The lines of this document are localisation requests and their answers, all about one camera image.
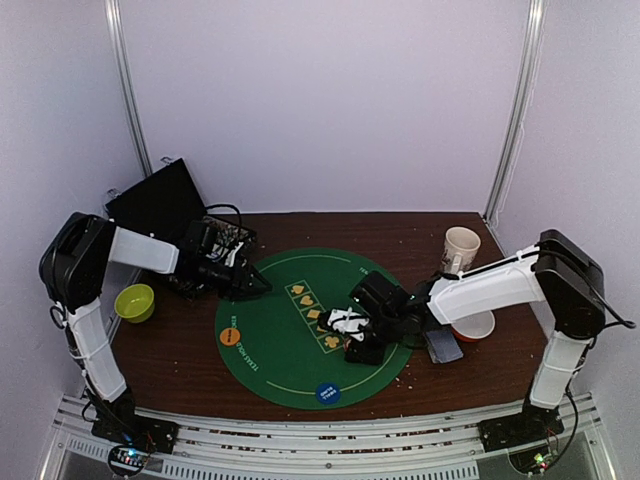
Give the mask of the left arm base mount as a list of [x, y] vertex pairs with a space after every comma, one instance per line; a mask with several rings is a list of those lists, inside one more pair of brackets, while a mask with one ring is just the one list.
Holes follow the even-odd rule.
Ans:
[[171, 454], [179, 432], [172, 421], [140, 416], [132, 412], [117, 414], [98, 410], [91, 428], [93, 436], [135, 447], [147, 453]]

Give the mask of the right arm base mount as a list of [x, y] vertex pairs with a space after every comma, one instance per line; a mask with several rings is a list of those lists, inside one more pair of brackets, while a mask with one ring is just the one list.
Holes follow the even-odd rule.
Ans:
[[485, 452], [509, 449], [561, 434], [564, 424], [558, 409], [524, 406], [519, 413], [483, 420], [477, 425]]

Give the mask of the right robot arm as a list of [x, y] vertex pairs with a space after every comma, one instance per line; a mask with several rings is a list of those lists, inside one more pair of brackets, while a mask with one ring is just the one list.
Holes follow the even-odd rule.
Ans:
[[384, 389], [409, 360], [409, 338], [504, 307], [547, 303], [555, 331], [512, 423], [526, 442], [550, 426], [550, 412], [605, 323], [602, 269], [556, 230], [492, 264], [437, 274], [413, 293], [372, 261], [333, 249], [277, 254], [257, 274], [270, 281], [267, 293], [217, 308], [219, 352], [246, 388], [306, 410], [343, 408]]

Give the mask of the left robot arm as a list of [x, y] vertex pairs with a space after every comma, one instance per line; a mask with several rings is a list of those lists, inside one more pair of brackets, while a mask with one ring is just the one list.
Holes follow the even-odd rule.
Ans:
[[51, 316], [68, 338], [92, 401], [108, 411], [106, 429], [121, 443], [137, 442], [144, 424], [128, 410], [133, 407], [130, 388], [101, 318], [108, 266], [129, 265], [165, 276], [190, 295], [214, 290], [230, 301], [254, 299], [272, 289], [247, 258], [255, 238], [254, 231], [241, 225], [204, 217], [191, 221], [171, 243], [113, 220], [75, 212], [43, 254], [39, 275], [54, 303]]

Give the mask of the blue small blind button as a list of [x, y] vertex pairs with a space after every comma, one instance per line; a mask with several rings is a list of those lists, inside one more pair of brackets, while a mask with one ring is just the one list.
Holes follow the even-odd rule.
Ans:
[[341, 389], [335, 383], [321, 383], [315, 390], [315, 398], [322, 405], [334, 405], [341, 399]]

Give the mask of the orange big blind button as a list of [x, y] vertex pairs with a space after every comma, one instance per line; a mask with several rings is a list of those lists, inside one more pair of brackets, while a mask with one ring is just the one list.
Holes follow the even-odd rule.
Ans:
[[223, 346], [235, 346], [241, 341], [241, 332], [236, 327], [226, 327], [220, 332], [219, 341]]

